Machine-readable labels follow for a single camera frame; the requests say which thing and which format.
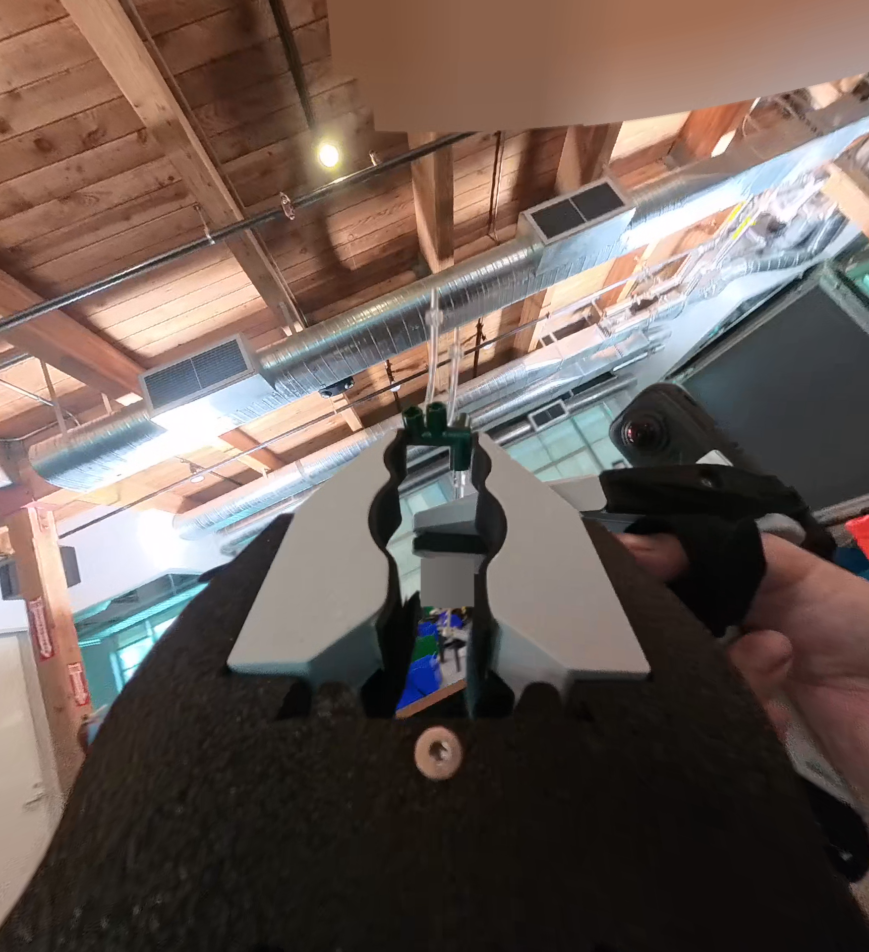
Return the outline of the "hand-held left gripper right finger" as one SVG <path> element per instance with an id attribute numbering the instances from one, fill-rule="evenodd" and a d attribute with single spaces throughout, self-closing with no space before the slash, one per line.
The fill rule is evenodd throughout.
<path id="1" fill-rule="evenodd" d="M 475 576 L 468 713 L 505 716 L 533 684 L 566 702 L 578 684 L 647 679 L 649 662 L 583 520 L 607 508 L 600 478 L 544 482 L 482 435 L 471 481 L 486 554 Z"/>

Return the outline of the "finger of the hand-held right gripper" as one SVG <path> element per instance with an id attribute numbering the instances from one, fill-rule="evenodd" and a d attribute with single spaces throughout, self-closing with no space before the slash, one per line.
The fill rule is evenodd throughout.
<path id="1" fill-rule="evenodd" d="M 605 511 L 607 495 L 599 476 L 546 482 L 558 496 L 582 513 Z M 414 532 L 474 532 L 478 494 L 471 490 L 459 499 L 428 508 L 413 518 Z"/>
<path id="2" fill-rule="evenodd" d="M 484 556 L 484 541 L 476 534 L 423 531 L 415 534 L 412 553 L 419 557 L 437 554 Z"/>

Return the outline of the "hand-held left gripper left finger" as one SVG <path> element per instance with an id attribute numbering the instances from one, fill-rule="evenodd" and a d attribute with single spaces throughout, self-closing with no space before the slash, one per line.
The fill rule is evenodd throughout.
<path id="1" fill-rule="evenodd" d="M 227 664 L 313 692 L 350 688 L 369 717 L 393 718 L 420 620 L 388 550 L 402 522 L 407 434 L 391 433 L 323 482 L 285 531 Z"/>

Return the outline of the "green brick with clear stems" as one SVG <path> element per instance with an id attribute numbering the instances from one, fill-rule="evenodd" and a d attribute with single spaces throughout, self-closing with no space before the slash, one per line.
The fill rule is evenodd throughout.
<path id="1" fill-rule="evenodd" d="M 428 385 L 422 407 L 403 411 L 407 439 L 412 446 L 446 448 L 452 473 L 469 470 L 473 459 L 473 434 L 467 416 L 459 410 L 459 380 L 463 359 L 461 334 L 452 331 L 448 347 L 448 383 L 444 398 L 437 397 L 437 370 L 440 337 L 446 329 L 446 313 L 437 291 L 429 296 L 426 324 L 428 327 Z"/>

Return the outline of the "person's right hand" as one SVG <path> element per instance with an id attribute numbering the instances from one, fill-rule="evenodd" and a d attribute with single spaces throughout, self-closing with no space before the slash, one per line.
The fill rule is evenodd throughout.
<path id="1" fill-rule="evenodd" d="M 869 581 L 746 527 L 617 535 L 720 639 L 779 737 L 792 719 L 869 819 Z"/>

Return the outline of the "large black screen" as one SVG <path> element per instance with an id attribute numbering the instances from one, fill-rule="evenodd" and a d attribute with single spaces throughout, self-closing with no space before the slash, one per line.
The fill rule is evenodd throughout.
<path id="1" fill-rule="evenodd" d="M 815 513 L 869 512 L 869 302 L 813 268 L 669 374 Z"/>

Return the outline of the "black ceiling pipe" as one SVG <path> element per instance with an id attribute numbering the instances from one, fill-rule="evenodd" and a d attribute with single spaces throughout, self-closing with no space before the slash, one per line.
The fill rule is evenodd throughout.
<path id="1" fill-rule="evenodd" d="M 245 232 L 253 232 L 264 225 L 280 219 L 292 221 L 295 219 L 296 214 L 305 208 L 313 207 L 348 189 L 361 184 L 367 184 L 380 176 L 407 167 L 442 149 L 450 149 L 454 145 L 474 136 L 474 131 L 455 132 L 444 135 L 426 144 L 401 152 L 392 158 L 381 161 L 379 164 L 337 177 L 329 183 L 322 184 L 307 193 L 298 196 L 289 196 L 285 192 L 280 192 L 277 204 L 272 205 L 270 208 L 263 209 L 248 219 L 227 225 L 215 231 L 206 231 L 202 237 L 189 243 L 180 244 L 143 262 L 87 283 L 52 299 L 32 304 L 10 316 L 1 317 L 0 336 L 5 336 L 11 331 L 24 327 L 30 322 L 46 316 L 53 311 L 60 311 L 68 305 L 91 299 L 103 292 L 108 292 L 125 283 L 148 275 L 152 271 L 164 268 L 178 260 L 200 252 L 205 248 L 217 244 L 226 244 L 231 239 L 241 236 Z"/>

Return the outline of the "silver ventilation duct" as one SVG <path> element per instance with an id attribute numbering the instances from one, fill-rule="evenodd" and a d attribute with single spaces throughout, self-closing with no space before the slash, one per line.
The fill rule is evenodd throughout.
<path id="1" fill-rule="evenodd" d="M 516 234 L 254 352 L 257 375 L 156 421 L 143 400 L 32 446 L 31 466 L 46 482 L 76 493 L 121 481 L 422 345 L 432 291 L 446 313 L 446 329 L 462 327 L 814 171 L 868 134 L 869 99 L 853 97 L 746 133 L 723 153 L 664 178 L 631 189 L 621 184 L 636 211 L 615 237 L 589 229 L 543 245 Z"/>

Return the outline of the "duct vent grille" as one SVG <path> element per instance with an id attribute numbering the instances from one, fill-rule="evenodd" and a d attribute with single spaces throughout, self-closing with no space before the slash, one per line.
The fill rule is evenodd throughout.
<path id="1" fill-rule="evenodd" d="M 636 211 L 628 192 L 612 177 L 557 195 L 519 214 L 516 234 L 543 245 L 574 237 L 589 229 L 606 229 L 615 237 Z"/>
<path id="2" fill-rule="evenodd" d="M 258 372 L 255 353 L 244 336 L 236 334 L 146 371 L 140 383 L 148 415 L 156 421 Z"/>

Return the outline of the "wooden post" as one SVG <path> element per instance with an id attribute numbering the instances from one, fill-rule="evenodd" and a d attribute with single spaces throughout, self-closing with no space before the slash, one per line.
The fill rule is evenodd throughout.
<path id="1" fill-rule="evenodd" d="M 77 708 L 71 698 L 67 664 L 83 662 L 83 657 L 59 554 L 57 526 L 47 509 L 28 506 L 9 519 L 8 532 L 28 630 L 28 599 L 43 597 L 52 619 L 57 646 L 57 654 L 53 659 L 44 662 L 36 660 L 30 631 L 29 635 L 52 751 L 59 772 L 72 772 L 79 768 L 83 760 L 78 733 L 91 706 Z"/>

